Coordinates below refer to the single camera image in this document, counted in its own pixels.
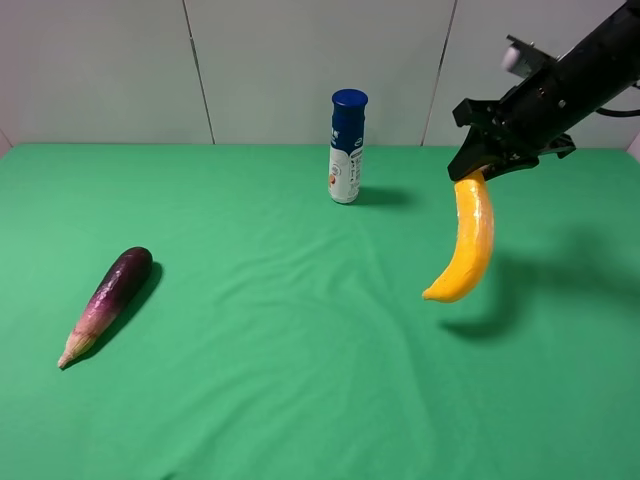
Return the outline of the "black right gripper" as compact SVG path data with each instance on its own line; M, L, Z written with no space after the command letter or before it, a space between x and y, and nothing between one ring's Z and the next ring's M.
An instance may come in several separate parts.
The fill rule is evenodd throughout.
M460 181L482 169L485 181L535 168L539 157L576 150L567 131L578 122L576 88L564 79L527 79L500 100L462 100L452 111L469 131L447 167Z

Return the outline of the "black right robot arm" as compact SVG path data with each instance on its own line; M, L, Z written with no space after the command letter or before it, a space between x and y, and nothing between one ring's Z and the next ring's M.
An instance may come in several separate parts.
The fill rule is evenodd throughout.
M520 77L498 100L466 98L454 109L469 129L448 165L452 181L478 171L486 180L534 168L542 155L564 158L568 132L639 80L639 4L627 1L569 52L552 57L510 36L505 70Z

